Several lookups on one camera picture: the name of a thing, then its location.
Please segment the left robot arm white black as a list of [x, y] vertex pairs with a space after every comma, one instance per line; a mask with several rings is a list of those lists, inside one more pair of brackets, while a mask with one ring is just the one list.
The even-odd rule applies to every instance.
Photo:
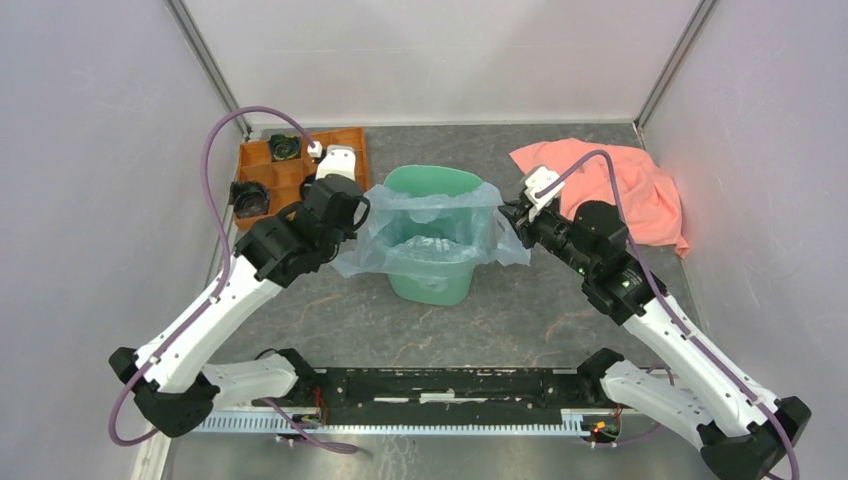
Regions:
[[210, 358], [260, 306], [299, 276], [331, 262], [354, 237], [370, 202], [353, 180], [316, 179], [305, 200], [256, 222], [236, 243], [214, 283], [165, 331], [142, 347], [120, 347], [109, 364], [155, 432], [185, 435], [211, 412], [264, 398], [306, 405], [314, 381], [274, 353], [215, 365]]

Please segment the light blue plastic trash bag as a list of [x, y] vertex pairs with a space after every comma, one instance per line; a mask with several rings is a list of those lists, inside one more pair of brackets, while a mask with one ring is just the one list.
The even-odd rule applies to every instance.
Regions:
[[365, 197], [371, 209], [353, 249], [331, 262], [345, 278], [364, 273], [447, 277], [492, 262], [530, 263], [530, 250], [498, 211], [503, 199], [490, 183], [458, 196], [415, 198], [377, 185]]

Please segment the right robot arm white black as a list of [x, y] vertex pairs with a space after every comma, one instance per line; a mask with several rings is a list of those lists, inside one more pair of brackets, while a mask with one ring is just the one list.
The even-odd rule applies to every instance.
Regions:
[[699, 330], [627, 246], [629, 230], [616, 206], [588, 201], [574, 220], [561, 216], [556, 202], [538, 208], [516, 200], [498, 210], [524, 246], [540, 245], [577, 272], [589, 303], [684, 382], [674, 387], [602, 349], [579, 368], [577, 392], [585, 405], [612, 401], [640, 411], [697, 449], [720, 479], [771, 479], [782, 460], [799, 478], [794, 447], [811, 418], [809, 407], [796, 396], [777, 397]]

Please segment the green plastic trash bin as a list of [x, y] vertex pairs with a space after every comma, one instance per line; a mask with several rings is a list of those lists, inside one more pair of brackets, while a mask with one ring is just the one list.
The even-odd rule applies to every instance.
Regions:
[[[483, 180], [473, 173], [434, 165], [406, 165], [388, 174], [383, 185], [388, 189], [424, 197], [430, 195], [458, 196], [478, 188]], [[462, 302], [470, 290], [474, 269], [466, 269], [447, 277], [407, 276], [389, 274], [393, 291], [413, 302], [453, 306]]]

